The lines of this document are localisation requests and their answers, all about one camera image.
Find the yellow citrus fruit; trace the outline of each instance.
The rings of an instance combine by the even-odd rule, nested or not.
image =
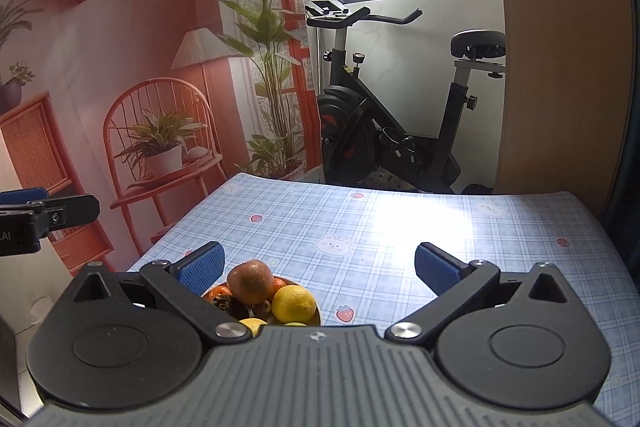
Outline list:
[[[306,288],[290,284],[276,291],[271,303],[271,313],[284,324],[307,323],[316,313],[316,299]]]
[[[253,318],[252,319],[242,319],[240,322],[251,330],[252,337],[255,337],[255,335],[258,334],[258,330],[260,329],[261,325],[266,324],[266,322],[264,320],[253,319]]]

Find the printed backdrop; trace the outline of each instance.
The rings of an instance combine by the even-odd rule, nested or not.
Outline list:
[[[69,269],[128,268],[239,171],[297,180],[321,164],[303,13],[302,0],[0,0],[0,131],[18,178],[100,201],[99,223],[50,237]]]

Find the chair backrest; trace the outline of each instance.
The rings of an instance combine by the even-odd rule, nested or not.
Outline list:
[[[196,87],[178,78],[152,78],[140,82],[124,92],[111,106],[102,128],[104,149],[107,153],[111,178],[118,197],[123,194],[123,177],[135,182],[145,176],[144,162],[133,165],[133,159],[116,156],[133,144],[128,127],[146,123],[143,110],[154,114],[169,114],[183,110],[195,122],[205,127],[194,131],[194,137],[187,139],[187,147],[200,146],[216,154],[213,115],[203,93]],[[118,169],[118,164],[126,166]]]

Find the exercise bike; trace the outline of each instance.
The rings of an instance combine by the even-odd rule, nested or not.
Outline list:
[[[354,53],[355,67],[346,65],[347,29],[359,21],[406,25],[422,15],[415,10],[404,19],[374,15],[367,7],[351,12],[340,0],[304,0],[306,23],[335,30],[334,48],[323,58],[331,62],[329,86],[318,96],[325,181],[354,186],[378,166],[418,190],[453,194],[460,176],[452,155],[453,143],[465,107],[474,110],[476,96],[468,95],[471,70],[501,78],[504,66],[483,58],[504,57],[505,36],[489,30],[469,30],[451,39],[456,74],[437,138],[408,134],[382,102],[360,79],[365,55]]]

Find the handlebar grip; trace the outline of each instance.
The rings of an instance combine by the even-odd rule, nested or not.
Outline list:
[[[353,12],[351,15],[347,15],[343,19],[325,19],[320,17],[309,17],[306,20],[308,26],[314,28],[327,28],[329,30],[340,30],[354,25],[356,22],[361,21],[371,14],[371,10],[366,6],[363,6],[359,10]]]
[[[416,11],[410,13],[404,19],[396,19],[395,17],[386,17],[384,15],[368,15],[368,16],[364,17],[364,20],[366,20],[366,21],[376,21],[376,22],[387,22],[387,23],[390,23],[390,24],[405,25],[405,24],[412,23],[413,21],[415,21],[421,15],[422,15],[422,10],[420,10],[418,8]]]

